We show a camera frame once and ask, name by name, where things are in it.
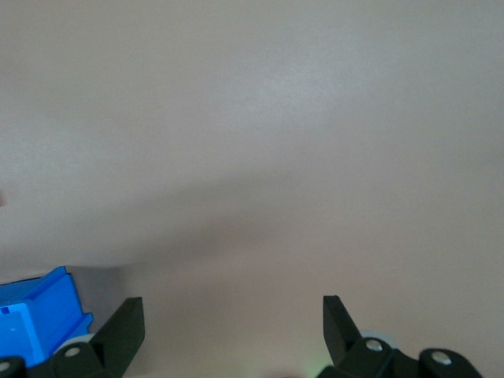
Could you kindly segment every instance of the white surface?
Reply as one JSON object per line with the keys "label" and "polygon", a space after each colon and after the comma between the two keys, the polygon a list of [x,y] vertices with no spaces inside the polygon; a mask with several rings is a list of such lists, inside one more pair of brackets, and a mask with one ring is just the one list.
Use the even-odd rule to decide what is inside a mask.
{"label": "white surface", "polygon": [[119,269],[149,332],[131,376],[311,378],[324,294],[500,376],[502,20],[498,0],[3,2],[0,279]]}
{"label": "white surface", "polygon": [[67,345],[74,344],[74,343],[88,343],[89,340],[93,338],[95,334],[94,333],[88,333],[87,335],[82,335],[82,336],[77,336],[74,337],[73,339],[68,339],[64,343],[62,343],[54,353],[58,352],[59,350],[63,349]]}

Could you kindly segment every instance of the beige wall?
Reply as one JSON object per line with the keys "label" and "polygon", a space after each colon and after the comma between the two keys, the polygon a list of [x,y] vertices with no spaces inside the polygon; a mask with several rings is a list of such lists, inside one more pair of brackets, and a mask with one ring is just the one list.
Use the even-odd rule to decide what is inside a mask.
{"label": "beige wall", "polygon": [[313,378],[324,294],[501,376],[502,20],[499,0],[2,2],[0,280],[75,266],[107,286],[98,320],[142,295],[131,376]]}

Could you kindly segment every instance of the blue plastic bin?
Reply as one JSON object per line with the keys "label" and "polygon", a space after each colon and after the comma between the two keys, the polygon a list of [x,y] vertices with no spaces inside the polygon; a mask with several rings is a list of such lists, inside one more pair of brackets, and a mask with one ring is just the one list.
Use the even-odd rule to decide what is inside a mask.
{"label": "blue plastic bin", "polygon": [[0,285],[0,357],[21,356],[28,367],[37,365],[66,340],[86,335],[92,321],[64,266]]}

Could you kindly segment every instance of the white wall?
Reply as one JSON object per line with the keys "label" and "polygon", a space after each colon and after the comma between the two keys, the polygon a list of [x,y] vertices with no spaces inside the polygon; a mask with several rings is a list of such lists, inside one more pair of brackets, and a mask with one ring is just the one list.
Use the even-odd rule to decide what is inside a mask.
{"label": "white wall", "polygon": [[499,0],[3,2],[0,280],[119,272],[146,306],[131,376],[312,378],[327,294],[407,354],[500,376],[502,20]]}

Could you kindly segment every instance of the blue container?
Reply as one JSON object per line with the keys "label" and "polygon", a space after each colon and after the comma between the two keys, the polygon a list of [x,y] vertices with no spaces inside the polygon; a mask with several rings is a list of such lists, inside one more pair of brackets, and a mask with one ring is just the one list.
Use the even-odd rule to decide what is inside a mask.
{"label": "blue container", "polygon": [[86,335],[92,321],[64,266],[41,278],[0,285],[0,357],[21,356],[32,367],[66,340]]}

